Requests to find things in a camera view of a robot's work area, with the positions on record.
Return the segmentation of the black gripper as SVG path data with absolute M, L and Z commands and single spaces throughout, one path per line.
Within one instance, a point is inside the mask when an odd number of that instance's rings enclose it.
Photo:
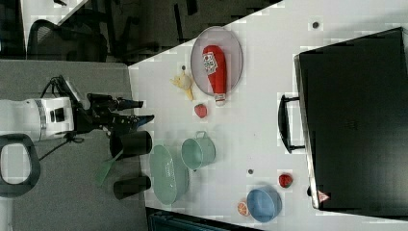
M 74 131 L 86 134 L 94 129 L 106 128 L 124 133 L 137 131 L 142 125 L 152 121 L 153 115 L 119 115 L 116 111 L 141 108 L 142 101 L 113 98 L 110 95 L 89 93 L 89 108 L 81 101 L 74 101 Z

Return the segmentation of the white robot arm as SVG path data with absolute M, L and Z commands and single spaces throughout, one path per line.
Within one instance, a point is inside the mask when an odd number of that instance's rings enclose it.
M 40 159 L 35 149 L 39 141 L 66 139 L 94 129 L 105 130 L 112 138 L 136 131 L 153 120 L 152 115 L 121 115 L 123 110 L 140 108 L 143 103 L 90 94 L 90 106 L 83 107 L 74 96 L 1 101 L 1 147 L 19 144 L 27 151 L 31 171 L 20 183 L 1 181 L 1 195 L 13 198 L 30 191 L 40 177 Z

